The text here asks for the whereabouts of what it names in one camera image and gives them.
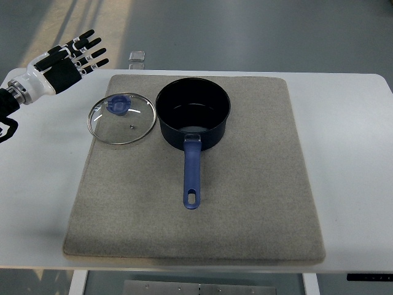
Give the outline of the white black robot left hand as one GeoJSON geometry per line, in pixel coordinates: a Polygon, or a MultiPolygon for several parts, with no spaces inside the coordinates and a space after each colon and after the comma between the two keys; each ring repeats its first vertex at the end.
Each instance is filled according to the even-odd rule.
{"type": "Polygon", "coordinates": [[[109,60],[98,60],[105,48],[90,52],[101,38],[89,40],[95,31],[90,29],[71,41],[57,45],[31,60],[25,72],[7,83],[7,91],[18,104],[31,104],[44,95],[57,95],[84,76],[106,65],[109,60]]]}

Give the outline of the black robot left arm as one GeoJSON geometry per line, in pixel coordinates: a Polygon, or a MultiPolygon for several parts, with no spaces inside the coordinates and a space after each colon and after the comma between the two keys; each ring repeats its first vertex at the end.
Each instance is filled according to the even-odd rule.
{"type": "Polygon", "coordinates": [[[13,137],[18,128],[18,122],[11,118],[9,115],[20,109],[19,102],[14,96],[6,89],[1,88],[1,123],[8,126],[7,132],[1,135],[1,143],[13,137]]]}

